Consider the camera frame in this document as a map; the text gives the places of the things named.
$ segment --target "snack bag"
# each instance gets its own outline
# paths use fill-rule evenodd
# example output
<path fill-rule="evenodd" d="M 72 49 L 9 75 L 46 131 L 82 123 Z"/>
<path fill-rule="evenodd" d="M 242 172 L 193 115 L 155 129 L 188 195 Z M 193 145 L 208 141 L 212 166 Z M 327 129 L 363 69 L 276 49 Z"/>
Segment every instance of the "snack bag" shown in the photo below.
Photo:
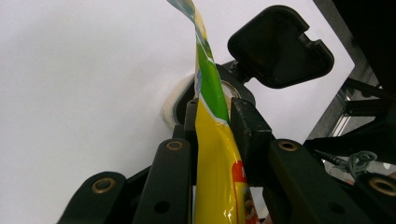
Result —
<path fill-rule="evenodd" d="M 260 224 L 243 164 L 228 124 L 228 109 L 219 72 L 207 42 L 204 23 L 191 0 L 167 0 L 195 25 L 199 97 L 195 224 Z"/>

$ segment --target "black plastic bracket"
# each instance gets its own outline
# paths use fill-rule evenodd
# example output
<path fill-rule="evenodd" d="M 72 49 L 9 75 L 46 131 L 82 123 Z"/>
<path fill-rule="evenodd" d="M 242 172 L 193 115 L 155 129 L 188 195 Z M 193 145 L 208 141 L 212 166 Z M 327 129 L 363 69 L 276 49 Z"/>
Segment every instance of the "black plastic bracket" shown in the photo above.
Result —
<path fill-rule="evenodd" d="M 191 223 L 191 198 L 190 143 L 166 140 L 158 147 L 133 223 Z"/>
<path fill-rule="evenodd" d="M 285 88 L 332 70 L 332 53 L 321 40 L 304 34 L 308 28 L 292 8 L 268 7 L 230 38 L 228 50 L 248 76 L 270 88 Z"/>
<path fill-rule="evenodd" d="M 251 102 L 238 98 L 232 99 L 230 127 L 249 185 L 263 186 L 265 168 L 262 159 L 266 157 L 265 149 L 275 139 L 271 127 Z"/>
<path fill-rule="evenodd" d="M 396 180 L 380 174 L 360 175 L 354 199 L 375 223 L 396 223 Z"/>
<path fill-rule="evenodd" d="M 121 223 L 128 211 L 126 179 L 102 172 L 87 179 L 67 205 L 58 223 Z"/>
<path fill-rule="evenodd" d="M 285 139 L 267 149 L 263 188 L 274 223 L 373 223 L 300 144 Z"/>

